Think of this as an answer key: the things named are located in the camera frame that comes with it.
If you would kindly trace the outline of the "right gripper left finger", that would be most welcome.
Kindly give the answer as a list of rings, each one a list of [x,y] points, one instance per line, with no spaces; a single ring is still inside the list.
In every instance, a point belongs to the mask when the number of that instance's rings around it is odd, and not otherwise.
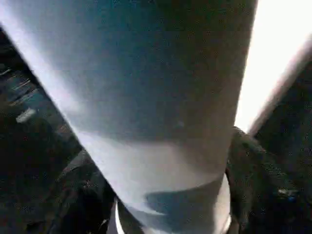
[[[27,234],[105,234],[115,193],[86,151],[61,172],[37,208]]]

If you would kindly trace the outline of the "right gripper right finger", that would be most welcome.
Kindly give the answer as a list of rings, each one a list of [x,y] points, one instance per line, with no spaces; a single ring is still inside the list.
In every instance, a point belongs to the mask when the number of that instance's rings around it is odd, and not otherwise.
[[[310,234],[312,206],[256,140],[234,127],[226,167],[231,234]]]

